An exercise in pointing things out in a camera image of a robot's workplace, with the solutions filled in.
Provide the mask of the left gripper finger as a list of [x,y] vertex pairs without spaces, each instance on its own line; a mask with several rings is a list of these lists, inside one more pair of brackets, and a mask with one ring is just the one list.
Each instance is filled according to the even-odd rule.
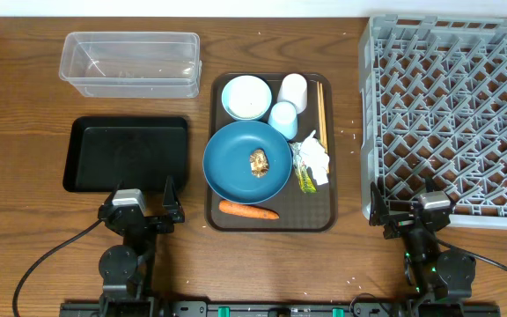
[[177,189],[172,176],[165,180],[165,190],[162,206],[168,213],[182,213],[183,209],[177,196]]
[[123,181],[119,181],[119,183],[115,186],[114,190],[112,191],[112,193],[108,196],[108,203],[113,203],[113,199],[116,195],[116,193],[122,189],[122,186],[123,186]]

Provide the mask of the orange carrot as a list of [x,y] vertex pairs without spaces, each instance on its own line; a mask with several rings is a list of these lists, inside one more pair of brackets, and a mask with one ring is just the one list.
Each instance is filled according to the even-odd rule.
[[249,217],[267,220],[277,220],[280,218],[279,215],[272,210],[266,210],[252,205],[233,203],[230,201],[221,201],[218,205],[218,208],[225,214],[230,214],[239,217]]

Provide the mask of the dark blue plate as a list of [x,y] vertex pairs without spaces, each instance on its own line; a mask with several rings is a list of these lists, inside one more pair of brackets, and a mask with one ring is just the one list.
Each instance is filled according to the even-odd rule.
[[[268,159],[268,173],[252,174],[250,156],[256,150]],[[284,188],[292,169],[286,139],[263,122],[233,122],[209,140],[202,162],[209,186],[222,198],[242,204],[267,201]]]

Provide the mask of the brown food scrap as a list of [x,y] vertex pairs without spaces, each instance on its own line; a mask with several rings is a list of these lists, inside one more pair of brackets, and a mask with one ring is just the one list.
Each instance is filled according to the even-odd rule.
[[262,149],[255,150],[249,158],[252,175],[261,178],[264,177],[269,170],[268,159]]

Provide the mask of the light blue bowl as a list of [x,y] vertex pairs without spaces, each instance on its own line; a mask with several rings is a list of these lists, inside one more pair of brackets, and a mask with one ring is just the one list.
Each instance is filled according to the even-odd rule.
[[236,121],[259,120],[272,103],[268,84],[259,77],[242,75],[230,80],[222,90],[224,110]]

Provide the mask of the white rice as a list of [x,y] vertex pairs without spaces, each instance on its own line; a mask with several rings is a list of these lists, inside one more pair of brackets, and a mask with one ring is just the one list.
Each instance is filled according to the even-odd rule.
[[229,109],[240,118],[254,118],[267,105],[265,83],[257,77],[237,77],[229,95]]

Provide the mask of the grey dishwasher rack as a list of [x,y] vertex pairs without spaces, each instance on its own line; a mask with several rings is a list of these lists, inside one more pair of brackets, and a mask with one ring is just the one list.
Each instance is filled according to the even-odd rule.
[[385,14],[358,45],[362,207],[406,211],[432,179],[454,226],[507,230],[507,18]]

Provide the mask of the black plastic tray bin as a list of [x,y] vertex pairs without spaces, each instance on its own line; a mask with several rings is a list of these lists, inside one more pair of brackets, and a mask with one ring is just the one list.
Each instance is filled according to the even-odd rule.
[[188,179],[188,125],[180,116],[83,116],[71,126],[62,185],[69,192],[111,192],[118,184],[165,190]]

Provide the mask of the yellow green snack wrapper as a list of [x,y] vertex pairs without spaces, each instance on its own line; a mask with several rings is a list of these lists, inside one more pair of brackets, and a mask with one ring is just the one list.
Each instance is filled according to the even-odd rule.
[[317,189],[312,183],[312,179],[307,171],[307,165],[305,164],[301,153],[301,143],[289,143],[289,146],[292,152],[295,175],[298,178],[298,184],[301,191],[307,194],[316,193]]

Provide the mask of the crumpled white tissue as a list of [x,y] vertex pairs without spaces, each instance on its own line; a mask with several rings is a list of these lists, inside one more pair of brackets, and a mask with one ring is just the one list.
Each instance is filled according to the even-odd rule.
[[316,185],[320,186],[328,183],[329,157],[315,137],[316,131],[312,133],[301,143],[300,155],[303,163],[312,170],[312,177]]

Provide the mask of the clear plastic bin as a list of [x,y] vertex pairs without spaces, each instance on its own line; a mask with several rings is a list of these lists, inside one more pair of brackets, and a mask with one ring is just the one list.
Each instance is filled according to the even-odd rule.
[[61,80],[90,98],[192,99],[198,96],[200,37],[185,32],[73,32]]

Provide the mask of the brown serving tray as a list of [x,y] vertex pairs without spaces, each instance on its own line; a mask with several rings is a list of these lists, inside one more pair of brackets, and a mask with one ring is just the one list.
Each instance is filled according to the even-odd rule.
[[[222,127],[241,122],[228,115],[221,101],[224,86],[235,77],[233,73],[225,73],[217,77],[211,86],[209,139]],[[267,121],[268,117],[263,116],[257,122],[268,124]],[[276,212],[280,217],[277,220],[223,213],[218,205],[226,199],[214,192],[206,181],[205,218],[214,229],[221,232],[324,232],[334,225],[338,215],[334,161],[329,163],[327,177],[328,183],[318,186],[316,193],[303,193],[292,165],[290,178],[281,191],[267,201],[247,204]]]

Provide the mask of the light blue plastic cup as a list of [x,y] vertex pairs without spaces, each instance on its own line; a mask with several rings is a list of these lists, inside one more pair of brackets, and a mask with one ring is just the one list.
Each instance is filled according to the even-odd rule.
[[292,140],[298,132],[296,108],[288,101],[277,102],[271,108],[268,124],[287,140]]

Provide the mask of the pink plastic cup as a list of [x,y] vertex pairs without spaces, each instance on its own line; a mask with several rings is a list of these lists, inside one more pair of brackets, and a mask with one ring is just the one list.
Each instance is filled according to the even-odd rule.
[[306,79],[300,74],[291,73],[283,79],[277,101],[290,102],[295,107],[297,114],[301,114],[307,107],[307,89]]

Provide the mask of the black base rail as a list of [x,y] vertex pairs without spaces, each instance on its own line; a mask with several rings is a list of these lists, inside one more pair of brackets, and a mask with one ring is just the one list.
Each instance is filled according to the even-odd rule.
[[150,303],[111,303],[101,310],[98,303],[63,303],[60,317],[165,316],[165,317],[380,317],[406,316],[400,305],[356,302],[351,305],[244,305],[207,304],[201,301],[178,301],[169,305]]

